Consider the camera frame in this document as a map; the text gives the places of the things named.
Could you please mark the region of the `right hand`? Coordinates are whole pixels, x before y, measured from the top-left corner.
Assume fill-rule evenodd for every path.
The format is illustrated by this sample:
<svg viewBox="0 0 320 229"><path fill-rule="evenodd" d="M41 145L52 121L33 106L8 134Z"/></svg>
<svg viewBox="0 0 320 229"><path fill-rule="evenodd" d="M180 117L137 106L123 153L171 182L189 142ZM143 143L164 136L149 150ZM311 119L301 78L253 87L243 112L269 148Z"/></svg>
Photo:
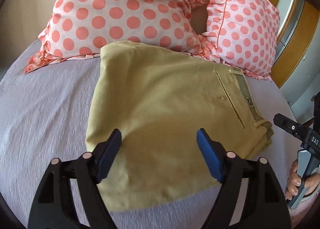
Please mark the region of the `right hand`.
<svg viewBox="0 0 320 229"><path fill-rule="evenodd" d="M298 169L298 163L297 160L295 160L292 165L289 172L289 178L287 180L287 186L285 191L285 198L286 200L291 200L293 196L296 196L298 194L298 187L302 183L302 179L297 174ZM305 196L310 195L319 185L319 174L315 173L309 178L306 179L304 187L307 188L307 192L305 193Z"/></svg>

